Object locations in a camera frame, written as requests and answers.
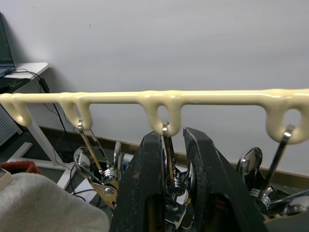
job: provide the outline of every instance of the desk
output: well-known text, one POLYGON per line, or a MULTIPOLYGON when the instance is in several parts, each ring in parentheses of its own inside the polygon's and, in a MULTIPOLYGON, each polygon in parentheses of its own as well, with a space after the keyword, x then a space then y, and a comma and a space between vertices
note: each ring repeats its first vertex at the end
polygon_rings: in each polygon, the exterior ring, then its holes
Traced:
MULTIPOLYGON (((47 63, 23 63, 16 66, 16 69, 27 69, 30 72, 37 73, 38 75, 42 74, 45 70, 48 69, 47 63)), ((13 73, 10 75, 6 75, 5 77, 8 78, 26 78, 30 80, 34 80, 36 77, 30 73, 13 73)), ((57 182, 57 185, 61 187, 62 189, 65 189, 69 182, 70 182, 70 170, 72 170, 72 175, 75 174, 76 169, 74 168, 74 163, 64 163, 57 152, 54 150, 53 146, 50 144, 38 124, 32 119, 32 124, 30 126, 27 126, 27 129, 32 134, 32 136, 35 138, 35 140, 38 142, 38 144, 41 146, 41 148, 44 150, 44 152, 47 154, 49 159, 51 161, 44 161, 44 160, 38 160, 38 159, 27 159, 23 158, 25 153, 31 148, 31 143, 24 143, 15 153, 12 155, 12 157, 8 160, 8 162, 11 161, 32 161, 36 164, 38 167, 42 168, 51 168, 51 169, 59 169, 64 170, 63 175, 57 182)))

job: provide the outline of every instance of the red fabric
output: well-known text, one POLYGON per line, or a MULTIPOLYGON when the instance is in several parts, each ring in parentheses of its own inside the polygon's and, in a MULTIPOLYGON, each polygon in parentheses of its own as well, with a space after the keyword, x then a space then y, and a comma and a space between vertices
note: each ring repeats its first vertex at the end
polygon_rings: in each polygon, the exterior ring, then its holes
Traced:
POLYGON ((1 163, 1 167, 11 174, 15 173, 36 173, 43 175, 41 170, 35 166, 32 161, 16 161, 16 162, 6 162, 1 163))

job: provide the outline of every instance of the gray fabric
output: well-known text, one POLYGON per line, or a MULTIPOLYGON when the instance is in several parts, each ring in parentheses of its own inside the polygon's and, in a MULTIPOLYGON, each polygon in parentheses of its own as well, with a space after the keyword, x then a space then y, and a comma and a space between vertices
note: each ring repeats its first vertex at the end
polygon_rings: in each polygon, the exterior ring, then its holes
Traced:
POLYGON ((1 232, 107 232, 106 214, 38 174, 12 175, 0 191, 1 232))

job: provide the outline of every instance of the desk leg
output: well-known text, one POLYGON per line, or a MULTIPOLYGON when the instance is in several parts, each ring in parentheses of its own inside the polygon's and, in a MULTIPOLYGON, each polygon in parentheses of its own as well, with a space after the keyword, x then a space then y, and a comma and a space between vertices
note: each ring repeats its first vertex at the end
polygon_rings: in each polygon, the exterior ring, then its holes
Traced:
POLYGON ((50 144, 50 142, 44 135, 43 131, 34 120, 32 120, 32 124, 30 126, 27 126, 27 128, 32 134, 32 136, 35 138, 35 140, 39 143, 43 151, 47 154, 49 159, 55 165, 57 164, 64 165, 58 153, 54 150, 53 146, 50 144))
POLYGON ((58 169, 58 170, 64 170, 61 178, 58 180, 57 185, 61 187, 62 189, 65 189, 69 182, 70 182, 70 171, 72 170, 72 177, 74 176, 76 172, 76 168, 74 166, 74 163, 64 163, 62 159, 59 157, 57 152, 54 150, 53 146, 50 144, 38 124, 34 120, 32 120, 32 124, 30 126, 27 126, 28 130, 32 134, 32 136, 35 138, 35 140, 39 143, 41 148, 44 150, 44 152, 47 154, 49 159, 51 161, 44 161, 44 160, 38 160, 38 159, 26 159, 22 158, 23 155, 19 156, 19 158, 15 159, 12 158, 11 161, 22 161, 22 160, 29 160, 36 164, 36 166, 41 168, 51 168, 51 169, 58 169))

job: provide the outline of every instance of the metal spring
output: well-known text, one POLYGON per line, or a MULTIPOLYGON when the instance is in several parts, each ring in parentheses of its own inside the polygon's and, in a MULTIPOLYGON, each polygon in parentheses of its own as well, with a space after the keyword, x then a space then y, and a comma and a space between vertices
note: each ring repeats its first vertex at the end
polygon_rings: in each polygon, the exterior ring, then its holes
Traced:
POLYGON ((184 185, 183 185, 182 180, 180 179, 179 176, 174 178, 174 184, 175 184, 175 189, 176 189, 177 195, 178 196, 184 195, 184 185))
POLYGON ((257 197, 259 196, 259 193, 260 193, 260 190, 258 190, 256 188, 255 189, 253 188, 250 191, 250 195, 253 196, 256 199, 255 202, 256 202, 256 205, 257 205, 259 212, 264 213, 269 209, 270 204, 271 204, 271 200, 268 196, 263 194, 261 201, 258 201, 257 197))
POLYGON ((104 179, 107 181, 111 181, 115 179, 114 168, 109 168, 104 171, 104 179))

